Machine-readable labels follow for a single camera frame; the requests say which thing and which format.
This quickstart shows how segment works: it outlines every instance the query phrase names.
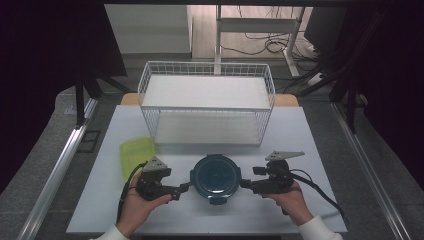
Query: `wall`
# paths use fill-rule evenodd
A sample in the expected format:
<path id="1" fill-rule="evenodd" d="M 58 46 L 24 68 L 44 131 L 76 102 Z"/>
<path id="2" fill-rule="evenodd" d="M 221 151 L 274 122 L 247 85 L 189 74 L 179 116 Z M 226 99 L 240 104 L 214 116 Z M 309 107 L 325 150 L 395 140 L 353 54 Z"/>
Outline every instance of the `wall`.
<path id="1" fill-rule="evenodd" d="M 190 53 L 191 10 L 182 5 L 105 5 L 121 53 Z"/>

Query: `dark blue bowl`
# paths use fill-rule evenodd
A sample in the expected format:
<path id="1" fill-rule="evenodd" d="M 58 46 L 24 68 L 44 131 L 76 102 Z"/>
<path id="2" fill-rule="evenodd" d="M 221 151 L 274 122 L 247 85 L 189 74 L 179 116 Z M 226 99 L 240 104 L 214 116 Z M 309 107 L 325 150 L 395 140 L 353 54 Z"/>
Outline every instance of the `dark blue bowl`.
<path id="1" fill-rule="evenodd" d="M 222 154 L 207 155 L 190 171 L 190 182 L 212 205 L 221 205 L 233 195 L 241 179 L 240 168 Z"/>

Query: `white shelf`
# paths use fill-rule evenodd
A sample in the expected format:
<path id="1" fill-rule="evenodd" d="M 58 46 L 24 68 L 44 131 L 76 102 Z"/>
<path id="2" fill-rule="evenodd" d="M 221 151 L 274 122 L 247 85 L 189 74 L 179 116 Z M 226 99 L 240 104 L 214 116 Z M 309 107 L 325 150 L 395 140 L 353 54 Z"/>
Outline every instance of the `white shelf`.
<path id="1" fill-rule="evenodd" d="M 162 112 L 155 142 L 256 146 L 261 139 L 252 112 Z"/>
<path id="2" fill-rule="evenodd" d="M 142 107 L 271 108 L 263 77 L 161 74 L 150 77 Z"/>

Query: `white sleeve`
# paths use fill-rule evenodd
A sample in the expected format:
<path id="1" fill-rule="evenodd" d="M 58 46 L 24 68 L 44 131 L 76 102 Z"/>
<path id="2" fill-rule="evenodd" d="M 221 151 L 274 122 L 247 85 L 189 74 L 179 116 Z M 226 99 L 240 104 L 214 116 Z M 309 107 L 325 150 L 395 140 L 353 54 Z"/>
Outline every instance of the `white sleeve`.
<path id="1" fill-rule="evenodd" d="M 320 216 L 314 217 L 309 222 L 298 227 L 304 240 L 343 240 L 338 233 L 331 231 L 325 226 Z"/>
<path id="2" fill-rule="evenodd" d="M 96 238 L 95 240 L 129 240 L 126 238 L 122 233 L 116 228 L 115 225 L 112 225 L 107 232 L 105 232 L 102 236 L 99 238 Z"/>

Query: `human hand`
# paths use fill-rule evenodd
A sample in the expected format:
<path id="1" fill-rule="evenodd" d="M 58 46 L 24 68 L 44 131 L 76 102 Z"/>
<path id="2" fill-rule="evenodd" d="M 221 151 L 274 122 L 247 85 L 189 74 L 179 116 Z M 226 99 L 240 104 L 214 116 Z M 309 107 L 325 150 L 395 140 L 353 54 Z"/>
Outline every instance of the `human hand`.
<path id="1" fill-rule="evenodd" d="M 155 208 L 168 203 L 172 199 L 171 195 L 168 194 L 153 201 L 144 200 L 135 191 L 135 186 L 137 185 L 140 176 L 141 173 L 138 173 L 132 179 L 130 189 L 128 190 L 124 206 L 122 208 L 121 218 L 116 224 L 118 230 L 127 238 L 129 238 L 129 236 L 147 220 L 150 213 Z"/>
<path id="2" fill-rule="evenodd" d="M 309 222 L 314 216 L 309 212 L 299 183 L 294 181 L 290 192 L 280 194 L 261 194 L 262 197 L 275 200 L 278 206 L 284 209 L 294 224 L 300 226 Z"/>

